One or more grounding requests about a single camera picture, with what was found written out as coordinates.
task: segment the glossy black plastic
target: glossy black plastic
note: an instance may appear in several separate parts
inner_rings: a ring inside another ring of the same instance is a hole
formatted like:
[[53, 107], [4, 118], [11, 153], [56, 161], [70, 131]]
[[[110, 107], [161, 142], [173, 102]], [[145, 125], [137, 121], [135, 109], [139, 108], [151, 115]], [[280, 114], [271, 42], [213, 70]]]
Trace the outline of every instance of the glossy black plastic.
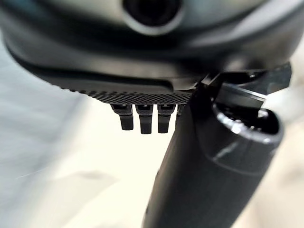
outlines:
[[143, 228], [229, 228], [283, 137], [273, 112], [248, 126], [196, 94], [179, 118], [156, 176]]
[[81, 72], [82, 79], [86, 73], [100, 74], [100, 81], [104, 75], [160, 80], [176, 91], [192, 89], [203, 72], [274, 68], [293, 54], [303, 21], [304, 0], [270, 0], [214, 28], [147, 37], [102, 21], [89, 23], [77, 14], [56, 13], [43, 1], [0, 2], [9, 49], [30, 71], [45, 72], [43, 79], [55, 85], [59, 81], [52, 70]]

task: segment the black clip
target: black clip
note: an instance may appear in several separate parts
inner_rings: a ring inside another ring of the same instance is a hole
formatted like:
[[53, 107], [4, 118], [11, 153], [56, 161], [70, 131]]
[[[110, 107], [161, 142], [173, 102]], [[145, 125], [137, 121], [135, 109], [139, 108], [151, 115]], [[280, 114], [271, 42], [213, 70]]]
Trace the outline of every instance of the black clip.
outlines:
[[185, 104], [179, 104], [178, 106], [177, 106], [177, 113], [176, 113], [176, 121], [175, 121], [175, 124], [177, 124], [177, 121], [178, 121], [178, 119], [180, 118], [180, 116], [181, 116], [181, 114], [182, 114], [182, 112], [184, 111], [184, 108], [185, 108]]
[[168, 133], [171, 114], [175, 109], [174, 104], [157, 105], [158, 110], [158, 133]]
[[141, 104], [135, 106], [136, 111], [139, 115], [139, 120], [141, 122], [141, 133], [151, 134], [152, 133], [152, 114], [153, 105], [152, 104]]
[[133, 110], [132, 105], [112, 104], [113, 111], [119, 115], [120, 123], [124, 131], [133, 130]]

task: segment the circular opening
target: circular opening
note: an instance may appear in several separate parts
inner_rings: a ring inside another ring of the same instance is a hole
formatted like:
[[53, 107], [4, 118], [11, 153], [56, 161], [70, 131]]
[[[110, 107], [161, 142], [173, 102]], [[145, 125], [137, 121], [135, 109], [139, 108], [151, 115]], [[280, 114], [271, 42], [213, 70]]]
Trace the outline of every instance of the circular opening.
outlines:
[[137, 22], [157, 27], [175, 18], [181, 9], [181, 0], [124, 0], [123, 7]]
[[267, 134], [279, 132], [279, 122], [276, 115], [267, 109], [230, 108], [222, 104], [218, 104], [218, 109], [231, 120], [240, 121], [249, 128]]

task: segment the curved black handle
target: curved black handle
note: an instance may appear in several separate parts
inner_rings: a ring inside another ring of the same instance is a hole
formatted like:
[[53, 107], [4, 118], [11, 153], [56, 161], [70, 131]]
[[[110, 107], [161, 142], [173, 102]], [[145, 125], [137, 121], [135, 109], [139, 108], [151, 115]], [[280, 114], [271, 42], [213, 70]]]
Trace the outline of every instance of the curved black handle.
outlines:
[[250, 122], [234, 125], [240, 122], [224, 120], [204, 94], [196, 94], [178, 121], [143, 228], [229, 228], [283, 137], [276, 115], [266, 112], [264, 120], [250, 120], [256, 129]]

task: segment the light gray surface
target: light gray surface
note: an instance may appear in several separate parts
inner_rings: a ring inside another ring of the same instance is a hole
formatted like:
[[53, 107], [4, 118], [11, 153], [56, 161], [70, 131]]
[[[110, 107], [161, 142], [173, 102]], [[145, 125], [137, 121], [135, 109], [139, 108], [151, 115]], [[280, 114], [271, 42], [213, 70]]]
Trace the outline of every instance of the light gray surface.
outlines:
[[57, 156], [56, 145], [80, 103], [80, 95], [21, 69], [0, 43], [1, 228], [22, 227], [17, 223], [27, 190]]

